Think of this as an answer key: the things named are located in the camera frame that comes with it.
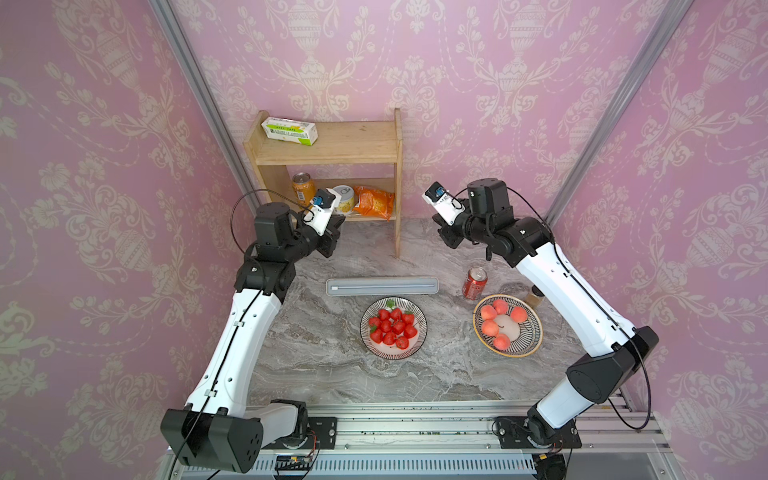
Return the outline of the cream plastic wrap dispenser box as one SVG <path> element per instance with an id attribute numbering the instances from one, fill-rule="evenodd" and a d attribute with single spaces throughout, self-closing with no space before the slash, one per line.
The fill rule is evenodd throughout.
<path id="1" fill-rule="evenodd" d="M 326 294 L 331 297 L 433 295 L 439 292 L 436 277 L 355 277 L 326 281 Z"/>

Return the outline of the patterned plate of strawberries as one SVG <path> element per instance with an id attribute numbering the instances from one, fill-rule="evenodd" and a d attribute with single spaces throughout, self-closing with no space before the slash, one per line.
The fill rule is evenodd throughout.
<path id="1" fill-rule="evenodd" d="M 360 337 L 374 355 L 386 360 L 403 360 L 418 352 L 428 334 L 427 320 L 411 300 L 382 298 L 363 313 Z"/>

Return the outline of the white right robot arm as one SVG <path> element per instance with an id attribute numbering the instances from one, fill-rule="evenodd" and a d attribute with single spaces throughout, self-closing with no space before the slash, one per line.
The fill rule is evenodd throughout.
<path id="1" fill-rule="evenodd" d="M 594 405 L 602 404 L 635 373 L 658 345 L 649 326 L 637 327 L 605 301 L 568 261 L 550 227 L 538 215 L 517 217 L 510 189 L 485 178 L 468 184 L 459 199 L 433 183 L 423 199 L 436 213 L 438 233 L 451 249 L 467 240 L 483 245 L 486 256 L 501 257 L 550 301 L 585 351 L 561 380 L 527 412 L 533 444 L 552 445 L 562 429 Z"/>

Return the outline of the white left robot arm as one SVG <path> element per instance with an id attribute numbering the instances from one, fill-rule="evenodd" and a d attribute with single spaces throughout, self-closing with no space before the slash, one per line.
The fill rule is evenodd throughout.
<path id="1" fill-rule="evenodd" d="M 300 447 L 309 437 L 302 401 L 273 400 L 247 416 L 249 386 L 266 335 L 285 303 L 296 264 L 317 252 L 330 257 L 345 218 L 336 200 L 315 197 L 299 215 L 287 204 L 260 206 L 255 241 L 243 252 L 226 324 L 202 378 L 181 409 L 169 409 L 161 433 L 186 467 L 247 473 L 262 447 Z"/>

